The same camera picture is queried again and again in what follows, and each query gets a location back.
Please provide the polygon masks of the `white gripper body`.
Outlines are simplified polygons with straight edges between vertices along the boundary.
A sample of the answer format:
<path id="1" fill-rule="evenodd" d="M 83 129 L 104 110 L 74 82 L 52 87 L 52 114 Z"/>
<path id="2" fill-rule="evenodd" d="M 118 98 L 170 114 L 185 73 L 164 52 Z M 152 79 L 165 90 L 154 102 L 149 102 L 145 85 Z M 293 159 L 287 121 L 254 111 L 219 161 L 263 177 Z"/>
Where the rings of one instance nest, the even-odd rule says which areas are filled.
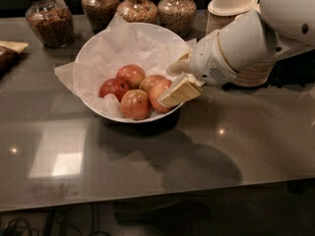
<path id="1" fill-rule="evenodd" d="M 235 80 L 237 75 L 223 57 L 219 33 L 217 29 L 203 37 L 189 59 L 192 74 L 204 80 L 208 86 L 222 86 Z"/>

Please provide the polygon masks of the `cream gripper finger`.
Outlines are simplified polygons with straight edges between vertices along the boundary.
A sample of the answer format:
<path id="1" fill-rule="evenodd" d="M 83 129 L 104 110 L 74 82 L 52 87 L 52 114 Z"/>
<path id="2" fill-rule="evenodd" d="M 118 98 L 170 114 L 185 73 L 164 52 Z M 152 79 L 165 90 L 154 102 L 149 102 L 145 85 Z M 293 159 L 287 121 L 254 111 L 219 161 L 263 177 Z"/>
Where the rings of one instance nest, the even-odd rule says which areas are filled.
<path id="1" fill-rule="evenodd" d="M 158 98 L 157 102 L 164 107 L 173 107 L 201 95 L 203 81 L 196 76 L 181 73 Z"/>
<path id="2" fill-rule="evenodd" d="M 189 61 L 191 52 L 191 49 L 185 52 L 175 62 L 173 62 L 166 68 L 166 72 L 172 77 L 179 76 L 181 73 L 190 73 L 191 69 Z"/>

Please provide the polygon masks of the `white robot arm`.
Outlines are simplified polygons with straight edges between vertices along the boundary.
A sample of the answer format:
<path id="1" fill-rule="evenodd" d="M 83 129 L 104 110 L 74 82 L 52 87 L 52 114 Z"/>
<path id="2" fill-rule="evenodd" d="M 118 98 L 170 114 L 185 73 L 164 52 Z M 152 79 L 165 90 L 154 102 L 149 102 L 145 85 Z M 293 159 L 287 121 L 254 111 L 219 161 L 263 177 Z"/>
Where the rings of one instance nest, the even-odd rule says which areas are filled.
<path id="1" fill-rule="evenodd" d="M 315 49 L 315 0 L 260 0 L 222 29 L 202 38 L 186 60 L 167 68 L 176 76 L 157 100 L 172 107 L 201 94 L 202 86 L 234 81 L 247 68 L 269 65 Z"/>

